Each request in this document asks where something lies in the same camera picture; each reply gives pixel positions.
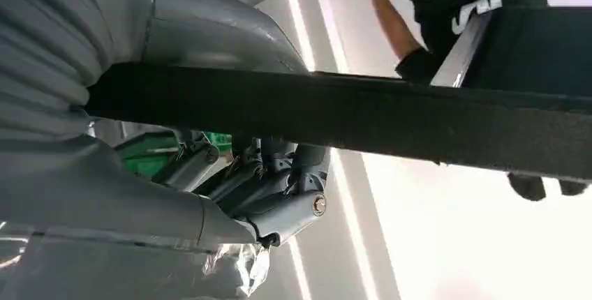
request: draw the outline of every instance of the metal bracket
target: metal bracket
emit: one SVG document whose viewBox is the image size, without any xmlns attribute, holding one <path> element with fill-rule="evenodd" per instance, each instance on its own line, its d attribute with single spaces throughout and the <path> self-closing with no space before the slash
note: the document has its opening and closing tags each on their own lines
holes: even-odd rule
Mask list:
<svg viewBox="0 0 592 300">
<path fill-rule="evenodd" d="M 325 195 L 320 192 L 278 195 L 278 199 L 279 202 L 269 201 L 267 208 L 246 216 L 256 229 L 258 239 L 265 241 L 272 238 L 273 246 L 284 244 L 323 216 L 327 209 Z"/>
<path fill-rule="evenodd" d="M 431 86 L 458 88 L 462 85 L 492 15 L 493 13 L 485 13 L 471 18 L 431 81 Z"/>
<path fill-rule="evenodd" d="M 175 131 L 179 142 L 184 145 L 185 155 L 174 162 L 171 169 L 166 171 L 163 179 L 155 179 L 163 185 L 191 192 L 198 187 L 203 177 L 210 171 L 220 158 L 220 151 L 210 144 L 201 132 L 189 134 Z"/>
</svg>

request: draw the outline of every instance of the gray robotic arm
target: gray robotic arm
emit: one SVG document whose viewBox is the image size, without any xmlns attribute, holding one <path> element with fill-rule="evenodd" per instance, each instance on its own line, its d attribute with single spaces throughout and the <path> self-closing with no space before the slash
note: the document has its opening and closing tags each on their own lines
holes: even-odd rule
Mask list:
<svg viewBox="0 0 592 300">
<path fill-rule="evenodd" d="M 0 299 L 130 299 L 140 293 L 143 299 L 162 299 L 166 290 L 172 292 L 168 299 L 228 298 L 216 287 L 188 283 L 190 278 L 167 277 L 194 272 L 194 256 L 175 250 L 168 252 L 169 258 L 162 251 L 127 255 L 128 247 L 119 241 L 78 246 L 78 241 L 64 240 L 68 231 L 63 229 L 179 239 L 207 247 L 255 244 L 268 234 L 280 234 L 281 242 L 296 231 L 267 226 L 269 220 L 290 220 L 288 225 L 293 219 L 296 230 L 309 223 L 283 215 L 294 216 L 286 212 L 292 202 L 314 191 L 295 182 L 324 180 L 309 171 L 317 165 L 305 161 L 298 175 L 290 172 L 292 179 L 277 203 L 255 208 L 260 202 L 255 199 L 236 209 L 232 217 L 244 222 L 239 223 L 209 198 L 135 177 L 110 147 L 85 135 L 90 118 L 81 108 L 89 98 L 87 87 L 115 63 L 304 72 L 293 46 L 266 15 L 235 0 L 0 0 L 0 46 L 0 222 L 8 224 L 4 231 L 16 231 L 10 225 L 28 227 L 17 231 L 27 239 L 12 275 L 18 282 L 0 283 Z M 166 81 L 152 86 L 166 87 Z M 315 197 L 321 196 L 322 185 L 315 189 Z M 245 224 L 254 227 L 255 237 Z M 47 237 L 56 233 L 60 241 Z M 146 242 L 151 243 L 125 241 L 143 247 Z M 97 271 L 94 266 L 93 273 L 85 274 L 90 257 L 102 257 L 101 266 L 109 268 Z M 104 287 L 114 285 L 115 276 L 127 280 L 132 271 L 148 269 L 147 264 L 170 272 L 136 274 L 127 288 Z M 36 271 L 35 278 L 30 271 Z M 68 283 L 60 283 L 64 278 Z M 163 280 L 168 280 L 166 287 Z M 232 278 L 219 276 L 221 280 Z M 154 287 L 160 291 L 150 292 Z"/>
</svg>

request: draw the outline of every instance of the light strip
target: light strip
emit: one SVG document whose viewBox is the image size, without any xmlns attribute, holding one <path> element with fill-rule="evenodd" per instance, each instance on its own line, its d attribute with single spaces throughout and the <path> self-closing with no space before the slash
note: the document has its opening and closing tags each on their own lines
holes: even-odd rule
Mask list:
<svg viewBox="0 0 592 300">
<path fill-rule="evenodd" d="M 331 8 L 330 0 L 319 0 L 320 11 L 323 14 L 323 20 L 325 21 L 325 27 L 327 27 L 327 35 L 329 35 L 329 42 L 331 43 L 331 49 L 333 50 L 333 57 L 337 64 L 337 72 L 349 73 L 348 60 L 346 58 L 346 52 L 343 49 L 343 42 L 335 23 L 335 16 L 333 16 L 333 9 Z"/>
<path fill-rule="evenodd" d="M 302 10 L 300 9 L 300 2 L 298 0 L 288 0 L 290 3 L 290 12 L 294 18 L 294 25 L 296 26 L 296 34 L 298 35 L 298 42 L 300 43 L 300 54 L 304 60 L 304 64 L 309 71 L 316 69 L 316 62 L 313 55 L 313 47 L 311 46 L 311 40 L 309 34 L 306 31 L 306 25 L 304 23 L 304 17 L 302 16 Z"/>
<path fill-rule="evenodd" d="M 17 264 L 20 261 L 20 255 L 14 257 L 10 260 L 0 263 L 0 269 L 4 269 L 5 267 L 9 267 L 10 265 Z"/>
<path fill-rule="evenodd" d="M 24 237 L 0 237 L 0 241 L 22 242 L 28 243 L 29 240 Z"/>
<path fill-rule="evenodd" d="M 357 214 L 355 213 L 355 207 L 346 173 L 343 169 L 343 163 L 341 162 L 341 157 L 336 149 L 331 149 L 331 167 L 333 174 L 335 175 L 339 197 L 350 230 L 357 265 L 360 268 L 360 274 L 362 274 L 362 284 L 364 286 L 366 298 L 368 300 L 379 300 L 376 283 L 374 282 L 374 276 L 372 275 L 372 268 L 370 267 L 370 259 L 368 258 L 366 246 L 364 245 L 360 222 L 357 220 Z"/>
<path fill-rule="evenodd" d="M 302 300 L 312 300 L 311 290 L 309 289 L 309 282 L 306 279 L 306 273 L 304 272 L 304 265 L 302 264 L 302 255 L 300 254 L 300 247 L 296 237 L 292 237 L 288 240 L 288 247 L 292 254 L 292 260 L 294 261 L 294 268 L 296 269 L 296 279 L 298 279 L 298 285 L 300 286 L 300 293 L 302 294 Z"/>
</svg>

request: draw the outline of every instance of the green object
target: green object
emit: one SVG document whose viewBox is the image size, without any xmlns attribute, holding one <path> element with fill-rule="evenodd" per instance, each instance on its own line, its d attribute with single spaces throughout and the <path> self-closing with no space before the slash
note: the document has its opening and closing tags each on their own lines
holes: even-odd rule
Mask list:
<svg viewBox="0 0 592 300">
<path fill-rule="evenodd" d="M 220 152 L 232 150 L 232 136 L 205 133 L 207 139 Z M 116 148 L 127 170 L 146 179 L 152 179 L 179 153 L 179 143 L 173 132 L 145 133 Z"/>
<path fill-rule="evenodd" d="M 207 139 L 220 150 L 220 152 L 232 150 L 232 135 L 205 133 Z"/>
</svg>

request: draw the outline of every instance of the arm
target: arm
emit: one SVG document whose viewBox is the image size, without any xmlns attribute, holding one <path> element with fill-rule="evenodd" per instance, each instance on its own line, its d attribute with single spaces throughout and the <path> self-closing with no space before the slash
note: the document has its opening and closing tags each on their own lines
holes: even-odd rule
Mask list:
<svg viewBox="0 0 592 300">
<path fill-rule="evenodd" d="M 401 60 L 422 46 L 413 37 L 407 24 L 390 0 L 372 0 L 376 16 L 394 54 Z"/>
</svg>

